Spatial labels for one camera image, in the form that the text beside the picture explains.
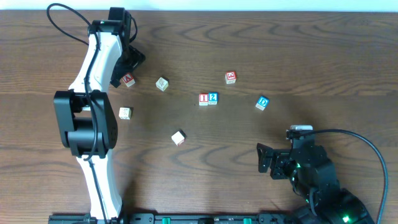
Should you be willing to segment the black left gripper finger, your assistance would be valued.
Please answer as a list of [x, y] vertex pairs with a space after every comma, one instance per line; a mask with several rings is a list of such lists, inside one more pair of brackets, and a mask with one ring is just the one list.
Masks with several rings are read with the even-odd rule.
[[115, 68], [111, 76], [110, 84], [117, 88], [121, 84], [120, 79], [122, 79], [123, 76], [124, 70], [122, 68]]
[[129, 46], [129, 53], [130, 53], [130, 66], [132, 70], [135, 70], [140, 64], [142, 64], [145, 61], [146, 56], [131, 45]]

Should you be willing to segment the red letter A block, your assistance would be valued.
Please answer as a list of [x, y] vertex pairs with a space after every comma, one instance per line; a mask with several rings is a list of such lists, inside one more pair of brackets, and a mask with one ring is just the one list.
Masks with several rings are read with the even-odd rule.
[[136, 81], [131, 73], [127, 73], [122, 77], [123, 82], [127, 87], [133, 86]]

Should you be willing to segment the red letter I block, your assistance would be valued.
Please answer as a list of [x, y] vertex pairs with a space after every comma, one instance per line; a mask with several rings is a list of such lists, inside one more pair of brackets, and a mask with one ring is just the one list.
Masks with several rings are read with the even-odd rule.
[[208, 106], [208, 94], [207, 93], [200, 93], [198, 103], [200, 106]]

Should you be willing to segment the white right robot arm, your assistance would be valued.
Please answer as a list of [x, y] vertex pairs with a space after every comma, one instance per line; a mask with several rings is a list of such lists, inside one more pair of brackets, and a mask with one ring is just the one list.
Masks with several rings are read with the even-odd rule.
[[373, 223], [366, 207], [355, 195], [340, 187], [335, 165], [315, 136], [291, 140], [290, 149], [257, 144], [260, 173], [270, 170], [274, 180], [287, 179], [307, 205], [298, 208], [285, 223]]

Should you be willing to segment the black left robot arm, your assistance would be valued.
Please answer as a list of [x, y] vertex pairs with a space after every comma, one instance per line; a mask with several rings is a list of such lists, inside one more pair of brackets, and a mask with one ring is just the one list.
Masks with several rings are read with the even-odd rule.
[[87, 223], [128, 223], [116, 188], [113, 149], [118, 123], [108, 96], [145, 56], [131, 46], [133, 18], [93, 21], [88, 51], [78, 76], [53, 103], [62, 144], [71, 150], [85, 176], [91, 208]]

